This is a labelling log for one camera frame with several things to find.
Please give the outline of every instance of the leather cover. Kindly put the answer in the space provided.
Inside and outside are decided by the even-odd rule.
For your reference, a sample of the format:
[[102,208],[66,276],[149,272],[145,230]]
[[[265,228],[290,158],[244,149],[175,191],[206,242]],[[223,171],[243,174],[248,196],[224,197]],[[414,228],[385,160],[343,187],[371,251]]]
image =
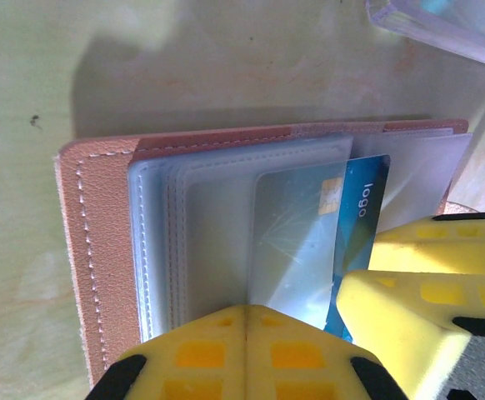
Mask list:
[[106,137],[65,146],[56,159],[57,185],[91,385],[120,354],[139,344],[127,180],[132,160],[315,138],[330,132],[423,128],[465,133],[468,122],[318,122]]

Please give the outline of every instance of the table surface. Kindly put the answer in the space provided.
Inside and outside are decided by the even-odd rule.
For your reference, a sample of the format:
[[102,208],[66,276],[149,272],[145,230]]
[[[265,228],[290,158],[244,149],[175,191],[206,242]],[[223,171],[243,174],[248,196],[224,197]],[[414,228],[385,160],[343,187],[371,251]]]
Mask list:
[[485,65],[372,27],[360,0],[0,2],[0,398],[88,392],[64,143],[389,118],[467,118],[450,199],[485,211]]

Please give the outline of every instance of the pink leather wallet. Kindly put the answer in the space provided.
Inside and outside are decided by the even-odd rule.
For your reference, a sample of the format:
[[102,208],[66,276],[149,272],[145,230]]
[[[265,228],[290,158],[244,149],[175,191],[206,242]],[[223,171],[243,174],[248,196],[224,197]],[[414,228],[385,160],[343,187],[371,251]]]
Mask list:
[[106,137],[65,146],[56,160],[57,185],[91,384],[120,354],[139,344],[128,204],[128,165],[132,160],[315,138],[332,132],[423,128],[453,128],[454,133],[465,133],[468,122],[319,122]]

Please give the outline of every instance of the light green surface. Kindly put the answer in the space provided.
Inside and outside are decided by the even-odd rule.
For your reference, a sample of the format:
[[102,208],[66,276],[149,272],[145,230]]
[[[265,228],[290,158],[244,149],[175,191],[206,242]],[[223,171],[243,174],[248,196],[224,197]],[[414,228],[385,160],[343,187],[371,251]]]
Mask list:
[[451,199],[485,210],[485,66],[370,27],[361,0],[0,1],[0,398],[88,391],[53,178],[64,143],[410,117],[478,127]]

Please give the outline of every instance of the transparent plastic box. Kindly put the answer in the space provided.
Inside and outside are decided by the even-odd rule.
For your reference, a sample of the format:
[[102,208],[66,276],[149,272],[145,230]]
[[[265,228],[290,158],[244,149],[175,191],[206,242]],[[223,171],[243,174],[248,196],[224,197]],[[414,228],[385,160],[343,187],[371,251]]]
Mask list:
[[485,63],[485,0],[367,0],[381,28]]

